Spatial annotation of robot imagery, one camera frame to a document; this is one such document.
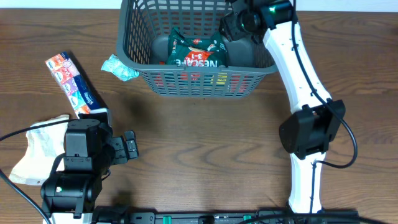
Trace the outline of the green Nescafe coffee bag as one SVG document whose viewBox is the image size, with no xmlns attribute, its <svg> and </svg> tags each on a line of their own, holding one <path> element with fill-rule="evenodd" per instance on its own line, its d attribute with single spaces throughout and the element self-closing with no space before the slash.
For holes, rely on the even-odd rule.
<svg viewBox="0 0 398 224">
<path fill-rule="evenodd" d="M 167 65 L 185 67 L 227 66 L 227 49 L 222 35 L 215 32 L 209 39 L 184 37 L 174 27 L 169 35 Z"/>
</svg>

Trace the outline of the Kleenex tissue multipack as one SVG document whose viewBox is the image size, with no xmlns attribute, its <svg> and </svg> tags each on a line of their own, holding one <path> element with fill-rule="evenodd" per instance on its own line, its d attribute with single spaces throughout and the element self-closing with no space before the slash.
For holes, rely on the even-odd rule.
<svg viewBox="0 0 398 224">
<path fill-rule="evenodd" d="M 109 109 L 101 106 L 81 72 L 66 52 L 45 61 L 51 75 L 66 94 L 75 114 L 110 115 Z"/>
</svg>

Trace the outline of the beige paper pouch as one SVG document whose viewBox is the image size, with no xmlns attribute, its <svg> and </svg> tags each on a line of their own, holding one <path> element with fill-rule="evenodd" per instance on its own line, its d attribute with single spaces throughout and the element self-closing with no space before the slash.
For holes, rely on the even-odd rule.
<svg viewBox="0 0 398 224">
<path fill-rule="evenodd" d="M 67 123 L 26 132 L 28 147 L 24 157 L 13 167 L 9 179 L 24 185 L 42 185 L 50 175 L 56 157 L 65 152 Z"/>
</svg>

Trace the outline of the teal packet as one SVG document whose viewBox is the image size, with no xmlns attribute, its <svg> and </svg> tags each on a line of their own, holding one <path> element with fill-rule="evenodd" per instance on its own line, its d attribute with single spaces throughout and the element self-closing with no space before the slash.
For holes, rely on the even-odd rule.
<svg viewBox="0 0 398 224">
<path fill-rule="evenodd" d="M 123 82 L 135 79 L 139 76 L 139 72 L 123 64 L 115 54 L 112 54 L 109 59 L 104 61 L 101 70 L 112 73 Z"/>
</svg>

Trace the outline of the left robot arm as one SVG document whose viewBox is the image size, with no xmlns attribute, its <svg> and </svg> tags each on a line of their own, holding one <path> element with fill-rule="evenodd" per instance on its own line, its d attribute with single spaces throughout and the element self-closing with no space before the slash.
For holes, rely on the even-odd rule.
<svg viewBox="0 0 398 224">
<path fill-rule="evenodd" d="M 70 213 L 82 218 L 95 210 L 102 181 L 109 168 L 139 157 L 136 134 L 113 136 L 108 112 L 79 114 L 68 122 L 65 153 L 57 156 L 40 194 L 42 210 L 49 218 L 55 213 Z"/>
</svg>

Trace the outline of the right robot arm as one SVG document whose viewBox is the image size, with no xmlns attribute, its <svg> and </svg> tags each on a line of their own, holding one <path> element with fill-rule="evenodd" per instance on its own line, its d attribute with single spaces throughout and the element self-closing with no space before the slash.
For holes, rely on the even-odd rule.
<svg viewBox="0 0 398 224">
<path fill-rule="evenodd" d="M 322 210 L 322 162 L 345 113 L 319 80 L 302 40 L 290 1 L 230 1 L 232 11 L 221 20 L 229 41 L 251 37 L 270 53 L 285 86 L 291 115 L 279 127 L 290 155 L 292 187 L 288 200 L 294 213 Z"/>
</svg>

